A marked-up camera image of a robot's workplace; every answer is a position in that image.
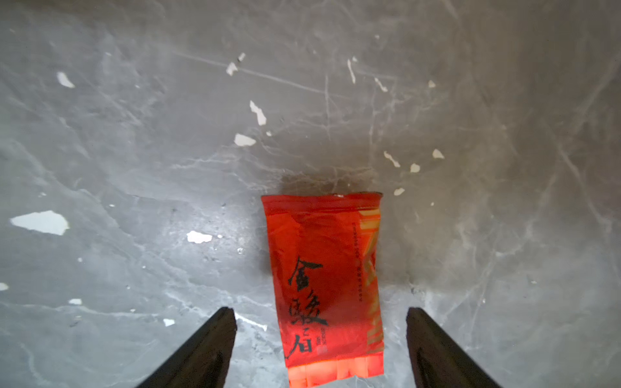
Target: red plastic bag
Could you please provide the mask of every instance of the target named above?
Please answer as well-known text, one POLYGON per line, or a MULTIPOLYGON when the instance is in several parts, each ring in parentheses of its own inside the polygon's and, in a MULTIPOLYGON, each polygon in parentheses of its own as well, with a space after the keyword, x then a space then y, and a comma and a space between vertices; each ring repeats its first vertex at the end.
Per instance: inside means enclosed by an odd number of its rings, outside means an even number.
POLYGON ((262 198, 291 388, 384 373, 375 275, 381 197, 262 198))

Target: red packet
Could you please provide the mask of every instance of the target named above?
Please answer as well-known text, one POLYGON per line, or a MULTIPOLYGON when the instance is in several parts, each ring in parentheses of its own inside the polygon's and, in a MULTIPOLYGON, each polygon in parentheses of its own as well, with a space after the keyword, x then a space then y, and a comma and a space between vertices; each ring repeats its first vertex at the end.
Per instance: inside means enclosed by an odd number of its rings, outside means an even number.
POLYGON ((262 198, 291 388, 384 373, 375 275, 381 197, 262 198))

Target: gray floor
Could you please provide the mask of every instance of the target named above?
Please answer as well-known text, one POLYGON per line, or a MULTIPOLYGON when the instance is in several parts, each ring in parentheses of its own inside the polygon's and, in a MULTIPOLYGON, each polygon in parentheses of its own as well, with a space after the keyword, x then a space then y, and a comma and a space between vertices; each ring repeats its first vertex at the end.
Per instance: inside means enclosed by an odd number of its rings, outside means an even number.
POLYGON ((386 375, 330 387, 414 385, 409 306, 505 388, 621 385, 618 0, 9 0, 0 51, 0 386, 133 387, 228 305, 227 387, 287 387, 260 196, 362 190, 386 375))

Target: yellow stripe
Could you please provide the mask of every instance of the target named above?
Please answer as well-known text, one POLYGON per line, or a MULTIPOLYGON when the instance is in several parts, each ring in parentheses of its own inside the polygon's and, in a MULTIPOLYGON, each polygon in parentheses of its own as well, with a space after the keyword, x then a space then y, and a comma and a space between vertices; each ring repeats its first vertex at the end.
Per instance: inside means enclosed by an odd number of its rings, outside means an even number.
POLYGON ((377 333, 379 333, 379 332, 381 332, 381 331, 382 331, 381 326, 377 326, 377 327, 374 327, 374 328, 372 328, 371 330, 369 330, 369 331, 366 333, 366 336, 367 336, 367 338, 368 338, 368 337, 372 337, 372 336, 376 335, 377 333))
POLYGON ((376 336, 374 338, 368 338, 367 341, 366 341, 366 344, 368 346, 368 345, 371 345, 373 343, 380 342, 383 339, 384 339, 384 333, 380 333, 379 336, 376 336))
POLYGON ((373 209, 373 210, 361 210, 360 214, 364 215, 365 217, 367 217, 369 215, 378 215, 379 214, 379 208, 373 209))
POLYGON ((379 228, 379 220, 361 221, 360 228, 365 229, 377 229, 379 228))

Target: scratch mark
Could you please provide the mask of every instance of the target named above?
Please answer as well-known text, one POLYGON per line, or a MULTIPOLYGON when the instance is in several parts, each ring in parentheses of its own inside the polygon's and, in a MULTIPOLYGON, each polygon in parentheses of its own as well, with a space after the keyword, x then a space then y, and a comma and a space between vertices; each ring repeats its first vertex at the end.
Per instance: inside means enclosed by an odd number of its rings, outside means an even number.
MULTIPOLYGON (((195 60, 195 61, 198 61, 198 62, 208 63, 209 65, 212 65, 212 66, 218 66, 218 67, 221 67, 221 68, 226 68, 226 67, 229 66, 227 63, 222 63, 222 62, 218 62, 218 61, 212 61, 212 60, 208 60, 207 58, 201 58, 199 56, 189 55, 189 54, 175 52, 175 51, 173 51, 173 53, 175 55, 182 56, 183 58, 192 59, 192 60, 195 60)), ((274 76, 271 76, 271 75, 268 75, 268 74, 259 73, 258 71, 253 71, 253 70, 249 70, 249 69, 246 69, 246 68, 239 68, 238 71, 240 73, 246 73, 246 74, 250 74, 250 75, 253 75, 253 76, 269 79, 269 80, 274 81, 274 82, 278 82, 278 83, 281 83, 281 84, 289 85, 289 86, 292 86, 294 88, 306 90, 306 91, 309 91, 309 92, 319 93, 319 94, 323 94, 324 93, 323 90, 319 90, 319 89, 315 89, 315 88, 310 88, 308 86, 304 86, 304 85, 301 85, 299 83, 288 81, 288 80, 283 79, 283 78, 278 78, 278 77, 274 77, 274 76)), ((344 97, 344 96, 340 96, 338 94, 333 94, 333 96, 344 97)))
POLYGON ((260 327, 260 328, 263 329, 264 332, 268 331, 268 326, 267 325, 262 325, 260 323, 256 323, 255 321, 250 320, 250 319, 248 319, 246 317, 243 317, 243 316, 239 315, 238 313, 235 313, 235 319, 241 319, 242 321, 246 322, 249 325, 260 327))

